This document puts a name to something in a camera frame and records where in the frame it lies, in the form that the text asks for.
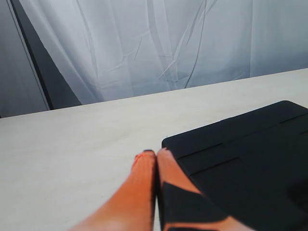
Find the white curtain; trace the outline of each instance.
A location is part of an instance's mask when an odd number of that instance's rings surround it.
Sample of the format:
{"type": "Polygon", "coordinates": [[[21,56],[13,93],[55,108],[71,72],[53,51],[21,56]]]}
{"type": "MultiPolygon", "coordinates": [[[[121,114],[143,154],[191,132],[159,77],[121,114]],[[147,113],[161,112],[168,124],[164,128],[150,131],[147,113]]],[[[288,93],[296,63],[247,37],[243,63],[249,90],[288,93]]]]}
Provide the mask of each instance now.
{"type": "Polygon", "coordinates": [[[308,67],[307,0],[20,0],[83,103],[308,67]]]}

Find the white table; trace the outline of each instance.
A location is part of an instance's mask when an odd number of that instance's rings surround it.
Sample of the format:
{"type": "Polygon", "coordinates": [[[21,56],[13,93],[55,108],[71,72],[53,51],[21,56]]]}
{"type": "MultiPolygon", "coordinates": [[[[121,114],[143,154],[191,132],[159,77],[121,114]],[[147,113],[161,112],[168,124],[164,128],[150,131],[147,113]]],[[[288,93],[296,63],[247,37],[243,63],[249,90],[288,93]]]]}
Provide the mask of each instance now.
{"type": "Polygon", "coordinates": [[[66,230],[113,194],[138,152],[281,100],[308,107],[308,69],[0,119],[0,230],[66,230]]]}

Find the curtain fold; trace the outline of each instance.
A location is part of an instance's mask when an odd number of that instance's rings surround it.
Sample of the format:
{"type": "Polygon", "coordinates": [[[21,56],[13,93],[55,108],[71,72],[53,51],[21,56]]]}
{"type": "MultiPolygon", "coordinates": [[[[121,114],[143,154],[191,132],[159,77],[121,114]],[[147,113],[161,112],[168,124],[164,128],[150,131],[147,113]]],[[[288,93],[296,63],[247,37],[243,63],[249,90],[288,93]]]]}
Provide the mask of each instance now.
{"type": "Polygon", "coordinates": [[[306,0],[20,0],[95,103],[308,67],[306,0]]]}

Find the table surface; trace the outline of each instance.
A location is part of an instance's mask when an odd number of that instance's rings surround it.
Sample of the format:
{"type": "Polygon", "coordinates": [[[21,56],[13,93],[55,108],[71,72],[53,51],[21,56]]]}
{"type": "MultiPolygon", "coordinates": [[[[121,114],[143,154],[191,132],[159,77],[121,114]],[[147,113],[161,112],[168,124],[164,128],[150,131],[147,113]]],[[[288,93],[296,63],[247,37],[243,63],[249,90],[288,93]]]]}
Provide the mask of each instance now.
{"type": "Polygon", "coordinates": [[[67,230],[140,151],[281,100],[308,107],[308,69],[0,119],[0,230],[67,230]]]}

